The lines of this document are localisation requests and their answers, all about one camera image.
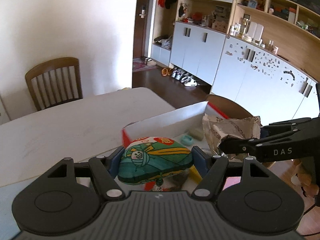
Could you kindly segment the yellow rectangular box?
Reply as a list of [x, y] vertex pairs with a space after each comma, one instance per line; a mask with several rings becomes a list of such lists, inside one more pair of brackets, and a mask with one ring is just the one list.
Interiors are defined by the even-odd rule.
[[197, 171], [194, 165], [191, 168], [189, 168], [188, 177], [196, 184], [199, 184], [202, 180], [202, 177], [200, 176], [199, 172]]

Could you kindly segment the teal round case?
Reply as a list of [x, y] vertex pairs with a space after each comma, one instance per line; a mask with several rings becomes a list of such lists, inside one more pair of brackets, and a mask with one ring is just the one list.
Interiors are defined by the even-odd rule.
[[190, 135], [184, 135], [180, 138], [180, 142], [185, 146], [191, 146], [194, 144], [194, 139]]

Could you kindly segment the teal embroidered sachet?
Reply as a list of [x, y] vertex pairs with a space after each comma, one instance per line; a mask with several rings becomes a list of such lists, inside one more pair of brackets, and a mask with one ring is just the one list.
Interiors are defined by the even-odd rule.
[[129, 185], [145, 184], [179, 174], [193, 166], [191, 151], [166, 137], [144, 137], [125, 148], [118, 179]]

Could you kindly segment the dark grey packet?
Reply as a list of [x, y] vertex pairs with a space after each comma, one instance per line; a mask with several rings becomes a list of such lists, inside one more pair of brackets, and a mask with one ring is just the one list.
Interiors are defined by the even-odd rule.
[[173, 176], [168, 176], [164, 178], [164, 183], [162, 185], [163, 191], [169, 191], [169, 192], [181, 191], [188, 177], [189, 177], [189, 169], [186, 169], [179, 174], [175, 174]]

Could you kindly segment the red white cardboard box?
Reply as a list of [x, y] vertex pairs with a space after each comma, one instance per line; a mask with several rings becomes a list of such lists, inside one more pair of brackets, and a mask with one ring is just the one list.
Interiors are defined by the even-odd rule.
[[166, 137], [182, 144], [180, 138], [190, 128], [202, 128], [203, 116], [215, 113], [213, 106], [205, 101], [135, 122], [123, 128], [123, 145], [127, 148], [133, 141], [144, 137]]

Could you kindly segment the wooden slat-back chair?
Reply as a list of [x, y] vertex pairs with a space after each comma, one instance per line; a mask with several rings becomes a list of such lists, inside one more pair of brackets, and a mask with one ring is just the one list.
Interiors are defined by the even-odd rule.
[[79, 60], [61, 57], [31, 68], [25, 81], [37, 111], [83, 98]]

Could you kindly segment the red patterned rug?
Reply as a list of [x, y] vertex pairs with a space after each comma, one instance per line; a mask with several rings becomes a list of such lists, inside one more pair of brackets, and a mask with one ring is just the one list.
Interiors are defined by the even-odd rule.
[[133, 59], [132, 72], [140, 72], [157, 68], [157, 63], [151, 58], [136, 58]]

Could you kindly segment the brown wooden door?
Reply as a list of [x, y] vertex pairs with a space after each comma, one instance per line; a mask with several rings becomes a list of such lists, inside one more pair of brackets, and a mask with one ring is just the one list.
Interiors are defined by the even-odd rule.
[[135, 30], [133, 37], [133, 58], [137, 59], [144, 55], [147, 13], [149, 0], [137, 0], [135, 15]]

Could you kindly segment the white wall cabinet unit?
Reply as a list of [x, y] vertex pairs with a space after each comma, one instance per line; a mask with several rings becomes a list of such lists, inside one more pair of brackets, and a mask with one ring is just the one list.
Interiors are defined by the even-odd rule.
[[258, 115], [263, 124], [317, 117], [319, 21], [290, 0], [158, 0], [151, 56], [179, 67]]

